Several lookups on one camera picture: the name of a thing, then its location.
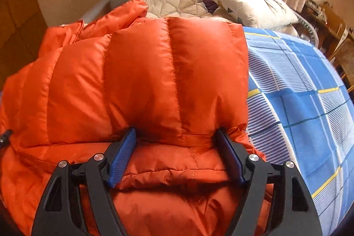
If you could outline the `white cloth by headboard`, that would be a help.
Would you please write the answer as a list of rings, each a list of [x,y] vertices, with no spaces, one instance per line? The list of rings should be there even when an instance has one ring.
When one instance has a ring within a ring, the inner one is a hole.
[[[93,7],[85,12],[80,19],[85,23],[90,23],[100,16],[105,15],[107,11],[110,11],[110,0],[99,0]]]

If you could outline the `white patterned pillow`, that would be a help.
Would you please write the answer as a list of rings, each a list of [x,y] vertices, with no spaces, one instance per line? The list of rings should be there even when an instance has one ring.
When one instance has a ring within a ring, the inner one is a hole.
[[[298,22],[294,11],[282,0],[213,0],[244,26],[275,29]]]

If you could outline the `beige quilted jacket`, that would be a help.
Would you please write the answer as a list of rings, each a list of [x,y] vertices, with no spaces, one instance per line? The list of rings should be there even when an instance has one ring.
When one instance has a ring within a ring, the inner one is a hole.
[[[143,0],[148,6],[147,17],[211,17],[203,0]]]

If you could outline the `wicker wooden chair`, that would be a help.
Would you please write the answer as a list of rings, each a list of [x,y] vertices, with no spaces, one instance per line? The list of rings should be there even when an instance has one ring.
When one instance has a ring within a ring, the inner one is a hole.
[[[348,85],[347,91],[349,93],[353,93],[353,55],[353,31],[349,31],[346,39],[341,44],[339,44],[329,59],[332,61],[335,69],[339,70],[341,79]]]

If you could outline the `orange down jacket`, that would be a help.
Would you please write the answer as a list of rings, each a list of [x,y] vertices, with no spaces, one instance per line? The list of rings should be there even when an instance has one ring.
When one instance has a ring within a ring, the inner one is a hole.
[[[38,59],[5,82],[1,199],[30,235],[61,160],[85,162],[133,127],[137,145],[112,200],[129,235],[224,235],[242,192],[212,135],[249,153],[248,50],[216,17],[150,19],[133,0],[92,24],[47,30]]]

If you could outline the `blue plaid bed sheet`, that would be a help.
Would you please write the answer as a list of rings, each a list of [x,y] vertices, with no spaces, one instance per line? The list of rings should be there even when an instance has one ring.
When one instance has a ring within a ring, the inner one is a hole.
[[[249,56],[247,134],[271,163],[294,162],[332,234],[353,204],[353,102],[308,41],[244,28]]]

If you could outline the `wooden side table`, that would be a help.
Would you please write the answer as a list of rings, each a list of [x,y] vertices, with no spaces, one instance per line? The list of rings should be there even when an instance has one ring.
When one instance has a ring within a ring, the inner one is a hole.
[[[313,0],[306,0],[301,15],[317,32],[319,38],[317,48],[330,58],[347,36],[345,21],[335,13],[328,2],[318,5]]]

